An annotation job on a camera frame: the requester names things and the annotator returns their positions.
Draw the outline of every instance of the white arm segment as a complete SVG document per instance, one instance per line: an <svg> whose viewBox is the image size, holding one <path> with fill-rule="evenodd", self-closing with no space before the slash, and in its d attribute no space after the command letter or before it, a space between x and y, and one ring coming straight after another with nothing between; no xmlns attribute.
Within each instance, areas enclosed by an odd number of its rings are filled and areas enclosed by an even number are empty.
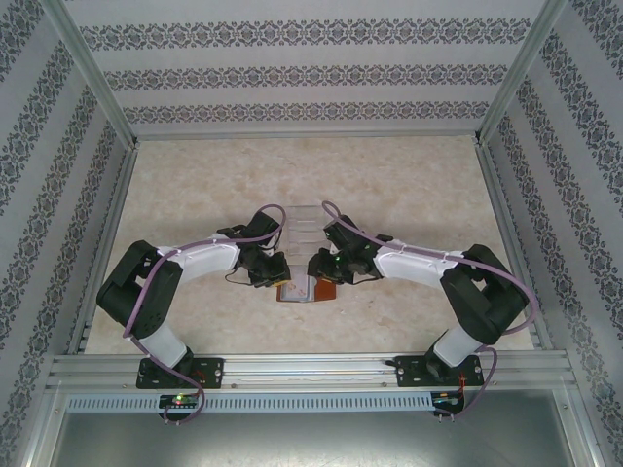
<svg viewBox="0 0 623 467"><path fill-rule="evenodd" d="M392 243L408 246L399 240L393 240ZM463 256L460 251L429 251ZM383 277L411 280L437 289L442 289L440 279L444 271L457 265L454 261L438 260L404 250L393 250L385 246L379 249L374 258L374 263ZM456 326L435 343L434 352L448 366L456 367L467 355L473 353L481 345L480 342L469 336L463 328Z"/></svg>
<svg viewBox="0 0 623 467"><path fill-rule="evenodd" d="M399 240L393 240L392 243L404 245L405 247L409 246ZM463 256L460 251L428 251L453 256ZM383 277L411 280L412 282L418 282L419 284L435 287L437 289L441 289L439 279L444 275L444 271L457 265L454 261L437 260L404 250L392 250L386 246L379 249L377 256L374 258L374 264Z"/></svg>
<svg viewBox="0 0 623 467"><path fill-rule="evenodd" d="M219 238L227 237L215 233L208 239L216 240ZM163 255L174 249L175 248L171 248L170 246L158 247L158 251ZM235 243L215 243L197 246L190 250L183 251L171 256L168 260L174 261L182 267L182 276L178 284L182 285L202 275L233 268L238 260L239 254L240 249Z"/></svg>
<svg viewBox="0 0 623 467"><path fill-rule="evenodd" d="M210 238L227 237L215 233ZM174 249L169 246L163 246L159 247L158 251L164 255ZM234 243L216 243L183 251L170 257L168 260L182 267L182 276L178 284L182 285L211 272L232 269L236 265L239 254L240 249ZM165 320L155 333L141 339L140 343L149 350L151 355L173 368L186 355L186 344L173 334L167 321Z"/></svg>

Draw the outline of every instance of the black joint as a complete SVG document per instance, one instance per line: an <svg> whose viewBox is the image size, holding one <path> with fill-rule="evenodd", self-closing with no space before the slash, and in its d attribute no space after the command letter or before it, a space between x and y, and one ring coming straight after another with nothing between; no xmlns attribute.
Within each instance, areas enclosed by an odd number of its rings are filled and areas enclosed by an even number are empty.
<svg viewBox="0 0 623 467"><path fill-rule="evenodd" d="M278 227L279 223L275 219L258 211L248 225L237 225L217 232L233 239L255 238L270 234ZM279 252L271 256L266 252L266 245L272 239L272 237L268 237L253 243L237 243L240 254L235 269L247 269L249 280L254 287L271 287L280 282L287 282L291 278L285 255Z"/></svg>
<svg viewBox="0 0 623 467"><path fill-rule="evenodd" d="M182 357L182 359L177 362L177 365L173 367L177 373L184 375L185 377L189 377L191 372L193 371L193 358L195 355L190 347L186 347L186 354Z"/></svg>
<svg viewBox="0 0 623 467"><path fill-rule="evenodd" d="M126 326L146 278L160 259L158 250L144 240L133 243L97 293L97 304L122 326ZM165 261L154 276L131 333L137 339L151 336L165 322L182 268Z"/></svg>
<svg viewBox="0 0 623 467"><path fill-rule="evenodd" d="M349 216L342 214L340 219L357 228ZM334 284L354 284L354 276L371 275L378 279L381 273L374 264L380 246L363 236L351 232L337 221L324 228L326 237L338 249L332 255L326 248L320 248L308 264L308 275L320 277ZM381 241L391 241L389 235L378 235Z"/></svg>
<svg viewBox="0 0 623 467"><path fill-rule="evenodd" d="M446 362L441 360L437 354L435 354L435 343L425 353L424 361L426 362L426 370L435 378L435 380L443 382L453 376L452 369L448 366L448 364L446 364Z"/></svg>
<svg viewBox="0 0 623 467"><path fill-rule="evenodd" d="M463 257L508 272L486 246L474 245L463 253ZM485 285L481 290L475 282L483 280ZM529 302L509 280L462 264L447 269L441 285L461 328L476 341L487 345L497 342Z"/></svg>

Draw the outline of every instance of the black wire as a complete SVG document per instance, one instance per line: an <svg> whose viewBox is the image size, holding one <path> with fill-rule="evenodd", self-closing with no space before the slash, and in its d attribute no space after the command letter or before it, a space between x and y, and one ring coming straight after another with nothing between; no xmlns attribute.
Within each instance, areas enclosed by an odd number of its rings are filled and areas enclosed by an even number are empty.
<svg viewBox="0 0 623 467"><path fill-rule="evenodd" d="M232 272L230 272L229 274L226 274L226 275L225 275L225 280L227 280L230 284L247 285L247 286L249 286L249 287L250 287L251 285L253 285L253 284L247 284L247 283L244 283L244 282L235 282L234 280L230 280L230 279L228 279L228 277L229 277L230 275L234 275L237 271L238 271L238 268L234 269L234 270L233 270Z"/></svg>
<svg viewBox="0 0 623 467"><path fill-rule="evenodd" d="M359 284L363 284L364 282L374 282L375 280L379 280L381 279L380 277L372 277L371 279L363 279L360 280L359 282L354 282L352 285L359 285Z"/></svg>

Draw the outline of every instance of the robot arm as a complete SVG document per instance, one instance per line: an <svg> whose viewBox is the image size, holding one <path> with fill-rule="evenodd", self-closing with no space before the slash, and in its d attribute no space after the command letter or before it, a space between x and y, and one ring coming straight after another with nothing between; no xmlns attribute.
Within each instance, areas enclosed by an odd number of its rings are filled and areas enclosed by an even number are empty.
<svg viewBox="0 0 623 467"><path fill-rule="evenodd" d="M356 228L348 216L341 215L340 219ZM353 284L356 273L378 279L399 278L446 293L458 326L444 333L426 352L426 367L438 379L445 378L451 368L460 365L482 345L496 343L529 302L508 280L446 259L465 258L507 272L486 246L473 245L465 252L417 247L415 249L422 252L419 254L409 251L409 245L387 235L378 235L377 239L391 240L403 248L396 250L380 246L336 221L325 228L325 233L333 243L333 252L321 249L310 261L309 275L339 284Z"/></svg>
<svg viewBox="0 0 623 467"><path fill-rule="evenodd" d="M238 269L248 270L255 287L278 285L290 278L283 253L275 253L278 237L253 243L217 243L223 238L254 238L273 232L278 223L267 214L257 212L247 226L219 230L208 239L214 243L190 247L169 257L154 275L140 312L131 329L150 355L179 373L186 375L193 353L177 338L166 322L168 309L179 285L211 272ZM97 294L97 304L110 317L126 327L142 280L154 264L173 247L154 247L144 240L133 243L115 266Z"/></svg>

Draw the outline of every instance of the patterned wallpaper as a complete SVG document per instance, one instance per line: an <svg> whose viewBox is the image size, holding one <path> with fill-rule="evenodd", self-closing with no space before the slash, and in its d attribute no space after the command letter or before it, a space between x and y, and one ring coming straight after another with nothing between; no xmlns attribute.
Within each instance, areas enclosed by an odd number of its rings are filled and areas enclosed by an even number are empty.
<svg viewBox="0 0 623 467"><path fill-rule="evenodd" d="M621 5L573 1L490 142L554 344L623 464Z"/></svg>
<svg viewBox="0 0 623 467"><path fill-rule="evenodd" d="M0 466L63 353L128 143L35 0L0 0Z"/></svg>
<svg viewBox="0 0 623 467"><path fill-rule="evenodd" d="M542 3L66 5L134 131L147 135L475 130Z"/></svg>

